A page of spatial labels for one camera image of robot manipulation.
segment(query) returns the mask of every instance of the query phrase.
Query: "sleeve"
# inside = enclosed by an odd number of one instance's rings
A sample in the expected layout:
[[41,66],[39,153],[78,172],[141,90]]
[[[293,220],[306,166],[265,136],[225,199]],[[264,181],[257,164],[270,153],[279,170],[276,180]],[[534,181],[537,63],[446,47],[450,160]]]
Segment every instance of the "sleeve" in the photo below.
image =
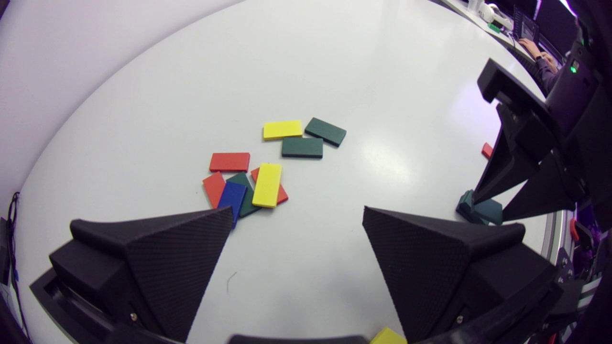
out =
[[542,80],[542,86],[547,93],[553,89],[554,83],[557,81],[557,75],[550,69],[544,58],[535,60],[538,70],[538,77]]

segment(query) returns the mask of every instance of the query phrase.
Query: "red block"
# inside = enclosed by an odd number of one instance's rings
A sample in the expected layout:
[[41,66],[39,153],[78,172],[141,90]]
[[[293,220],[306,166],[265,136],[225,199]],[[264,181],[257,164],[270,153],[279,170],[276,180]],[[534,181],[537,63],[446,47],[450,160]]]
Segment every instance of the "red block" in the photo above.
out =
[[221,172],[214,173],[212,176],[206,177],[202,184],[204,184],[204,190],[208,196],[208,200],[211,202],[211,206],[216,209],[219,206],[219,200],[225,188],[225,181]]
[[485,145],[482,146],[482,155],[489,159],[493,154],[493,147],[491,147],[488,143],[485,142]]
[[[257,183],[258,175],[259,175],[259,167],[251,171],[251,176],[253,176],[253,180],[256,183]],[[283,184],[280,184],[280,186],[278,187],[278,197],[276,199],[276,204],[281,204],[288,199],[289,199],[289,196],[287,196],[287,193],[285,192],[285,189],[283,188]]]
[[580,240],[578,236],[578,232],[576,231],[576,219],[570,220],[570,234],[572,235],[572,239],[576,242]]
[[246,172],[250,159],[249,153],[213,153],[208,169],[211,172]]

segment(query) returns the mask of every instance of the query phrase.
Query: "rectangular block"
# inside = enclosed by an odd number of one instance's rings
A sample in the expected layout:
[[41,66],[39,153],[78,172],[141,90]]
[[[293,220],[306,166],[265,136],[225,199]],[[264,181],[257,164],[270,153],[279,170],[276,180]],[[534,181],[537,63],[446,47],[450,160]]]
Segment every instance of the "rectangular block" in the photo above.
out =
[[213,153],[208,169],[211,172],[246,172],[250,159],[249,153]]
[[385,327],[376,337],[372,338],[370,344],[408,344],[408,341],[392,329]]
[[283,139],[281,155],[294,158],[322,158],[323,139],[286,137]]
[[489,220],[496,225],[501,225],[501,223],[504,221],[501,204],[491,199],[475,204],[472,213],[481,219]]
[[212,176],[204,178],[202,184],[204,184],[204,190],[206,191],[208,200],[211,202],[211,206],[213,209],[216,209],[219,205],[223,188],[225,187],[225,181],[223,180],[221,172],[216,172]]
[[491,157],[491,155],[493,155],[493,147],[491,147],[491,145],[489,145],[488,143],[485,142],[485,145],[482,146],[482,151],[481,151],[482,155],[484,155],[487,159],[489,159]]
[[[251,176],[253,176],[253,180],[257,183],[257,175],[259,175],[259,167],[255,168],[253,171],[251,171]],[[285,192],[285,188],[283,187],[283,184],[279,184],[278,185],[278,197],[276,199],[276,204],[281,204],[284,201],[288,200],[289,196],[287,195],[287,193]]]
[[473,190],[466,191],[463,196],[459,199],[457,204],[456,212],[459,213],[464,219],[471,223],[477,223],[479,225],[488,225],[489,221],[479,217],[474,212],[474,204],[472,203]]
[[254,206],[276,207],[282,169],[282,166],[276,163],[262,163],[259,166],[259,176],[253,193]]
[[251,187],[251,183],[248,182],[246,173],[240,172],[237,175],[228,178],[227,181],[247,187],[247,193],[244,195],[244,201],[240,207],[240,217],[245,217],[261,209],[260,207],[253,205],[253,187]]
[[264,123],[264,140],[276,140],[288,136],[302,136],[302,121]]
[[247,193],[247,187],[241,184],[227,182],[221,199],[219,200],[219,208],[231,206],[231,213],[234,219],[232,228],[236,227],[238,221],[238,215],[240,214],[240,207],[244,201],[244,195]]
[[342,143],[342,140],[344,140],[346,136],[346,130],[315,117],[312,117],[304,131],[314,137],[322,138],[325,142],[333,144],[336,147],[340,147],[340,143]]

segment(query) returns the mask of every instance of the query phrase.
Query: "white table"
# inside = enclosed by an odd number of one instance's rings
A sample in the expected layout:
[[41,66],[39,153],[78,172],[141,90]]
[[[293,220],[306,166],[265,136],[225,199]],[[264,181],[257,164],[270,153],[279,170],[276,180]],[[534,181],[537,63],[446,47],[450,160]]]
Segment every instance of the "white table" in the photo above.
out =
[[500,32],[495,32],[491,30],[491,28],[488,27],[488,23],[486,21],[484,21],[478,15],[473,14],[472,12],[468,11],[467,2],[463,2],[461,0],[437,0],[437,1],[445,4],[450,9],[455,11],[457,14],[461,15],[463,18],[466,18],[467,20],[476,24],[479,28],[483,29],[486,33],[494,37],[499,43],[501,43],[505,47],[512,47],[513,49],[516,50],[517,53],[521,54],[526,59],[535,62],[535,60],[533,59],[533,57],[531,57],[529,52],[527,52],[525,47],[520,45],[516,40]]
[[[35,343],[68,342],[29,285],[70,221],[208,209],[201,180],[222,151],[281,163],[289,201],[239,221],[188,342],[402,333],[363,208],[462,220],[457,201],[499,129],[476,85],[488,58],[541,96],[494,38],[423,0],[251,0],[147,50],[76,110],[22,189],[17,260]],[[264,122],[312,116],[348,131],[322,160],[282,159],[280,141],[262,140]],[[523,223],[540,252],[545,217]]]

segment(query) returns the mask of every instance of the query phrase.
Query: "dark green block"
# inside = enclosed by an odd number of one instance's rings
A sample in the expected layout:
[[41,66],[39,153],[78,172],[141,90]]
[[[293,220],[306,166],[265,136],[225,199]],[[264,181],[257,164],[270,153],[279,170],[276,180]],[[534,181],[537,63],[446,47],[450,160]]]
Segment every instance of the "dark green block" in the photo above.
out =
[[240,207],[240,217],[245,217],[261,209],[261,207],[253,205],[253,188],[251,183],[248,182],[247,174],[240,172],[237,175],[228,178],[228,182],[234,182],[247,187],[247,193],[244,195],[244,201]]
[[294,158],[322,158],[323,139],[286,137],[283,139],[281,155]]
[[503,209],[501,204],[489,199],[475,205],[472,213],[482,219],[489,220],[496,225],[501,225],[501,223],[504,221],[502,211]]
[[474,206],[472,204],[472,194],[473,190],[468,190],[466,193],[461,196],[459,199],[459,203],[457,204],[457,208],[455,211],[459,213],[464,219],[466,219],[470,223],[478,223],[480,225],[488,225],[489,221],[479,217],[474,212]]
[[340,147],[340,143],[342,143],[344,136],[346,136],[346,130],[314,117],[312,117],[310,123],[306,125],[304,132],[314,137],[320,137],[325,140],[325,142],[333,144],[336,147]]

